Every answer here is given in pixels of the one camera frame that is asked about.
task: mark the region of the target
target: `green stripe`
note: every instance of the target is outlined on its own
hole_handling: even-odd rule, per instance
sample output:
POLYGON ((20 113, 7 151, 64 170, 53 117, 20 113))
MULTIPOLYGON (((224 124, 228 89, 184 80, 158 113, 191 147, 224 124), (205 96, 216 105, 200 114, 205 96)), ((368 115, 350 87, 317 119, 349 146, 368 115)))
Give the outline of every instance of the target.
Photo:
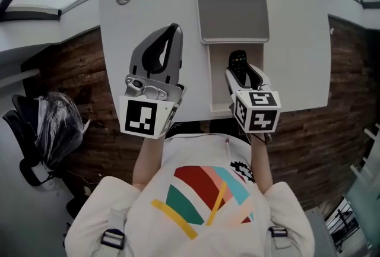
POLYGON ((203 224, 204 220, 193 204, 173 185, 169 187, 166 204, 181 215, 187 223, 203 224))

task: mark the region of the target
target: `red stripe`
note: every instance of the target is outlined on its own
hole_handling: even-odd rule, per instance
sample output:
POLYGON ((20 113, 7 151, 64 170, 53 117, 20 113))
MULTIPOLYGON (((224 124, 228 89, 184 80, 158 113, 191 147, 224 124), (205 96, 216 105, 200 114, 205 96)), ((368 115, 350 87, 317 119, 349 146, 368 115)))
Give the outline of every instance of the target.
POLYGON ((245 217, 245 219, 242 221, 242 223, 248 223, 251 222, 251 219, 249 217, 245 217))
MULTIPOLYGON (((206 203, 209 209, 213 209, 219 189, 213 180, 200 166, 183 166, 176 169, 174 176, 190 186, 198 196, 206 203)), ((224 205, 222 199, 219 208, 224 205)))
POLYGON ((239 176, 240 179, 242 179, 244 181, 244 183, 246 183, 245 179, 241 175, 239 175, 238 173, 236 173, 236 174, 239 176))

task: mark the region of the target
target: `person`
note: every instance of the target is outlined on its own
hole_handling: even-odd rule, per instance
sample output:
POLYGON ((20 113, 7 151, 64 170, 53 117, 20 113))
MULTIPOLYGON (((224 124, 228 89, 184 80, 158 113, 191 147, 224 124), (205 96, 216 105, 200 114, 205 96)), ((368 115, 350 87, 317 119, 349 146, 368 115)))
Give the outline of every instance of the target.
POLYGON ((144 140, 132 185, 102 179, 65 249, 69 257, 273 256, 266 245, 271 226, 286 229, 292 256, 314 255, 297 198, 286 183, 273 184, 263 134, 251 135, 251 145, 226 134, 177 134, 144 140), (100 239, 111 209, 126 214, 125 243, 107 255, 100 239))

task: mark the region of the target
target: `gray tray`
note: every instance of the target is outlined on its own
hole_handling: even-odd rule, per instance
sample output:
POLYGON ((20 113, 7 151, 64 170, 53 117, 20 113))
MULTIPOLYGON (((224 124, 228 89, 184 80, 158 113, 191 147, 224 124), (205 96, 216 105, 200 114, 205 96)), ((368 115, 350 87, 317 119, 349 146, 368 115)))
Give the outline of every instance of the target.
POLYGON ((201 40, 263 43, 269 39, 267 0, 197 0, 201 40))

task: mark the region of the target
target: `backpack strap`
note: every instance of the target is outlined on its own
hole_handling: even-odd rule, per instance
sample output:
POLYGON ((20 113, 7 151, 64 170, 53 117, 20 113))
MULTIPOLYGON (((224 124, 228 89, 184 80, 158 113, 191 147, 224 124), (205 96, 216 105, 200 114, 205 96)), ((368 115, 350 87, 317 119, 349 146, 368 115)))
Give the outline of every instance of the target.
POLYGON ((101 257, 118 257, 125 243, 124 225, 125 211, 117 211, 111 208, 108 215, 107 230, 104 231, 100 243, 101 257))
POLYGON ((288 238, 287 230, 284 227, 272 226, 268 229, 277 250, 285 249, 292 246, 292 242, 288 238))
POLYGON ((265 257, 301 257, 301 254, 289 239, 287 229, 271 226, 265 240, 265 257))

